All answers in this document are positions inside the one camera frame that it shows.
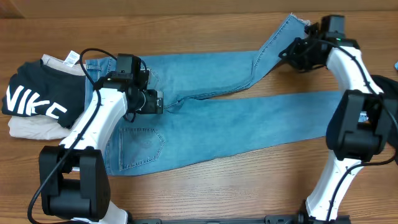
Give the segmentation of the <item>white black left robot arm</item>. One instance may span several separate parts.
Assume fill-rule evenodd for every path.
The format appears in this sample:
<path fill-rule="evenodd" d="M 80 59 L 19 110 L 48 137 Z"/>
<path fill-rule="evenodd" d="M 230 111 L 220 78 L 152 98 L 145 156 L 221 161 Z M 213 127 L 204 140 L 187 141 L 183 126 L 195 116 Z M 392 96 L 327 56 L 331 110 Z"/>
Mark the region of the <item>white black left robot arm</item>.
<path fill-rule="evenodd" d="M 129 114 L 161 114 L 163 94 L 148 89 L 149 69 L 139 57 L 119 54 L 116 69 L 90 80 L 93 96 L 73 131 L 39 156 L 39 198 L 46 215 L 62 223 L 132 223 L 132 215 L 110 199 L 103 153 L 116 124 Z"/>

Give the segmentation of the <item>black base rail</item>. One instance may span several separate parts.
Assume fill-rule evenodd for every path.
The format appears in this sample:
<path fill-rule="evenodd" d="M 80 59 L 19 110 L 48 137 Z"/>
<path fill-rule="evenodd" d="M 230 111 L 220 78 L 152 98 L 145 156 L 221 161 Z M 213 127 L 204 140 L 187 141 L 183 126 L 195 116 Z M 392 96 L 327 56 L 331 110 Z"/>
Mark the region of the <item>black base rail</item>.
<path fill-rule="evenodd" d="M 227 218 L 227 219 L 191 219 L 191 220 L 161 220 L 159 218 L 135 219 L 127 218 L 128 224 L 351 224 L 349 216 L 342 216 L 335 221 L 320 221 L 298 215 L 266 215 L 264 218 Z"/>

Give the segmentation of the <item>blue denim jeans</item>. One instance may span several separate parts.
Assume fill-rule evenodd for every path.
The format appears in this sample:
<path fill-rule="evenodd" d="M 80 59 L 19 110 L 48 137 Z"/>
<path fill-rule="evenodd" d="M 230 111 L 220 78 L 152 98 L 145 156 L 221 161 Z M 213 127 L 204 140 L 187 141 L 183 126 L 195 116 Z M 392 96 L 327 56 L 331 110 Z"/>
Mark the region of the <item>blue denim jeans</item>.
<path fill-rule="evenodd" d="M 104 152 L 107 173 L 151 174 L 324 136 L 337 91 L 223 99 L 266 76 L 305 25 L 287 16 L 257 51 L 145 56 L 164 111 L 119 120 Z"/>

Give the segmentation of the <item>black shirt white letters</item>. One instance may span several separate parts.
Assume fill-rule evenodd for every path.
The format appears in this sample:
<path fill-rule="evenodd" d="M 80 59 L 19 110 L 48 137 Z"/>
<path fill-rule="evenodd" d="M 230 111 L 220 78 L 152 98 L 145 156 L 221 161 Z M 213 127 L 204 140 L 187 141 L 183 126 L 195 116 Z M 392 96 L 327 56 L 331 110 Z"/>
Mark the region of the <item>black shirt white letters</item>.
<path fill-rule="evenodd" d="M 85 108 L 85 77 L 61 72 L 42 60 L 17 69 L 2 98 L 3 114 L 48 116 L 70 129 Z"/>

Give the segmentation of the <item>black garment right side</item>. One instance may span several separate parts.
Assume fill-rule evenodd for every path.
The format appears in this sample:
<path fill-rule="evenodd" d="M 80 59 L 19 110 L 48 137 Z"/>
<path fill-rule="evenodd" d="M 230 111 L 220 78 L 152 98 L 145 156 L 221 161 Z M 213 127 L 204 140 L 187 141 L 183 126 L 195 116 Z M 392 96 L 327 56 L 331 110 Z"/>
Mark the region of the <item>black garment right side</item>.
<path fill-rule="evenodd" d="M 397 82 L 395 80 L 380 75 L 371 75 L 371 77 L 374 80 L 375 84 L 383 90 L 387 98 L 397 100 L 398 91 Z M 387 141 L 391 146 L 397 148 L 398 138 L 395 126 L 391 128 Z"/>

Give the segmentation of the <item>folded beige garment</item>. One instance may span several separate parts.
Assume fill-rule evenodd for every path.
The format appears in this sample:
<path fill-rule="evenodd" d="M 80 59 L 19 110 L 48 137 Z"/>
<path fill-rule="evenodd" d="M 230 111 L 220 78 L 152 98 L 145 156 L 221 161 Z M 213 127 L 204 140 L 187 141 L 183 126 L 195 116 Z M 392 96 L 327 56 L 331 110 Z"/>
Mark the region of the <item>folded beige garment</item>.
<path fill-rule="evenodd" d="M 84 76 L 83 70 L 79 64 L 67 65 L 63 60 L 53 56 L 43 54 L 42 61 L 44 65 L 69 73 L 71 75 Z M 35 139 L 35 140 L 55 140 L 67 137 L 72 129 L 81 119 L 78 117 L 71 129 L 61 127 L 57 121 L 48 116 L 19 117 L 12 116 L 8 122 L 9 134 L 14 138 Z"/>

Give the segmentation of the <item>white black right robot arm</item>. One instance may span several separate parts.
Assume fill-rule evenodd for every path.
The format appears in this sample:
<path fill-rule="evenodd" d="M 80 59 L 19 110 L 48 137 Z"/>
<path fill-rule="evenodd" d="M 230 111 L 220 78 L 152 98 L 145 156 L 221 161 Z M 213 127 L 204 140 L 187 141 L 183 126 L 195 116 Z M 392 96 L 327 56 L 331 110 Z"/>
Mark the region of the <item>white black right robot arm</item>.
<path fill-rule="evenodd" d="M 279 57 L 300 72 L 326 67 L 338 80 L 341 100 L 326 130 L 328 160 L 312 193 L 288 223 L 350 223 L 338 209 L 363 167 L 389 164 L 395 157 L 373 162 L 397 127 L 397 100 L 371 78 L 356 40 L 345 35 L 345 18 L 329 15 L 305 28 Z"/>

